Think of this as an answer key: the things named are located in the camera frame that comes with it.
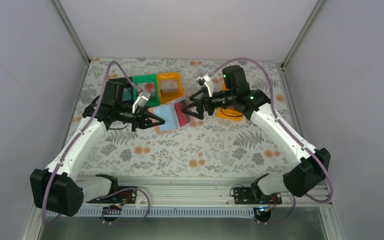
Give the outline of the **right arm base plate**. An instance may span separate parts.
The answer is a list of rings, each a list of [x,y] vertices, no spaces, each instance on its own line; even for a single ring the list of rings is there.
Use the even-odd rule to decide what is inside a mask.
[[[236,205],[281,205],[283,203],[280,193],[264,195],[260,190],[251,187],[236,186],[231,194]]]

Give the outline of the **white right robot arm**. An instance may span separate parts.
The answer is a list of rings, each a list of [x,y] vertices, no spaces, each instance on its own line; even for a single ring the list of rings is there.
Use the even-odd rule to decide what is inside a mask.
[[[247,120],[260,127],[280,148],[292,169],[286,173],[266,174],[256,185],[264,195],[290,192],[302,197],[326,179],[331,154],[303,139],[276,111],[270,98],[259,89],[252,90],[244,69],[231,65],[222,69],[226,89],[215,91],[208,75],[198,77],[201,89],[182,108],[186,115],[202,120],[204,113],[213,115],[216,109],[232,107]]]

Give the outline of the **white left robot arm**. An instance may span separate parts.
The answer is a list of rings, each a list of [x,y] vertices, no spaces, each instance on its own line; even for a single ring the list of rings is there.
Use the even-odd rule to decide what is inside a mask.
[[[116,177],[97,174],[87,180],[78,179],[92,148],[114,122],[130,124],[132,131],[165,123],[146,106],[149,93],[140,93],[135,101],[123,101],[126,83],[121,78],[107,81],[101,95],[84,109],[77,130],[61,152],[47,167],[31,173],[29,180],[37,208],[72,217],[83,203],[114,193],[119,186]]]

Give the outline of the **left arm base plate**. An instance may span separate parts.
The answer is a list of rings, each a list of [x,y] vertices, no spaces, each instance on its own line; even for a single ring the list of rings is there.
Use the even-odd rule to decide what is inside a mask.
[[[134,186],[118,186],[116,190],[111,190],[110,197],[95,198],[87,201],[88,204],[134,204],[136,202],[137,188]]]

